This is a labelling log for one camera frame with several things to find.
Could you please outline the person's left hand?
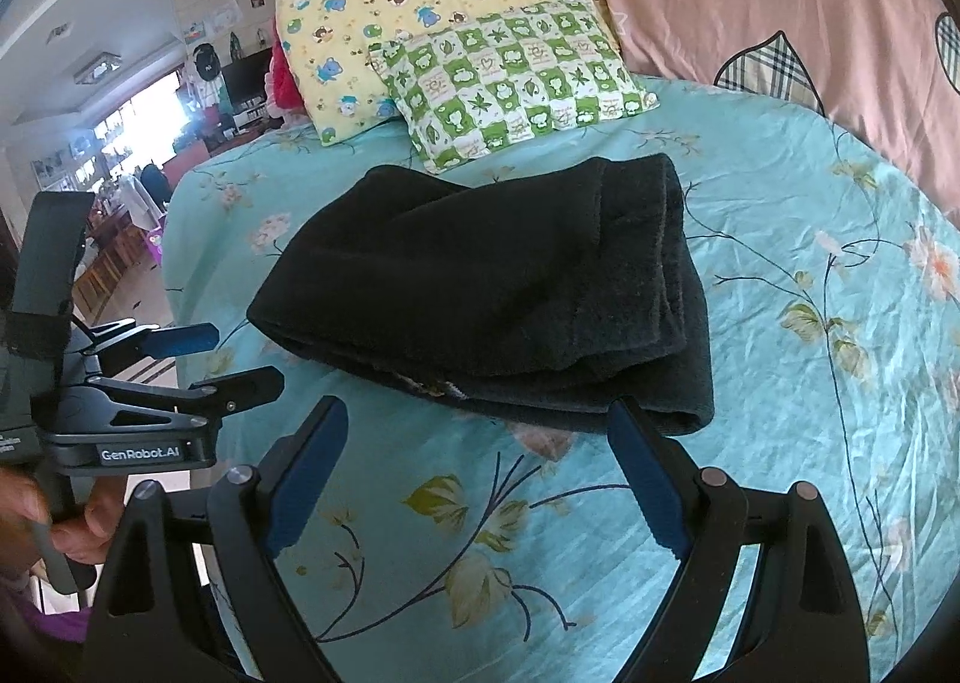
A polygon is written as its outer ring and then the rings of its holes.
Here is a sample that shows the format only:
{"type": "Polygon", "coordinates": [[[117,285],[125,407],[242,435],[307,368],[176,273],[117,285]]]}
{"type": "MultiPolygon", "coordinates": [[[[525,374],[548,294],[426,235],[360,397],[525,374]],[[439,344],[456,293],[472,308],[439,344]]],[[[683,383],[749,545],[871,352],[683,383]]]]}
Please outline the person's left hand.
{"type": "Polygon", "coordinates": [[[43,556],[32,530],[42,525],[49,530],[57,552],[76,563],[106,561],[110,542],[124,514],[125,477],[101,477],[80,516],[53,522],[39,485],[20,470],[2,468],[2,571],[23,574],[43,556]]]}

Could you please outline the purple sleeve forearm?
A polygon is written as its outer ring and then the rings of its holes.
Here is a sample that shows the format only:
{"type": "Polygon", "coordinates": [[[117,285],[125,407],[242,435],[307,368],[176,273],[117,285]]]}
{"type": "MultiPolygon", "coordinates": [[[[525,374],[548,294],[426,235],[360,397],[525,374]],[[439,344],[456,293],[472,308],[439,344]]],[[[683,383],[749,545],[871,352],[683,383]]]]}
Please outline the purple sleeve forearm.
{"type": "Polygon", "coordinates": [[[2,568],[2,641],[32,655],[73,654],[88,634],[88,608],[48,615],[32,602],[29,574],[2,568]]]}

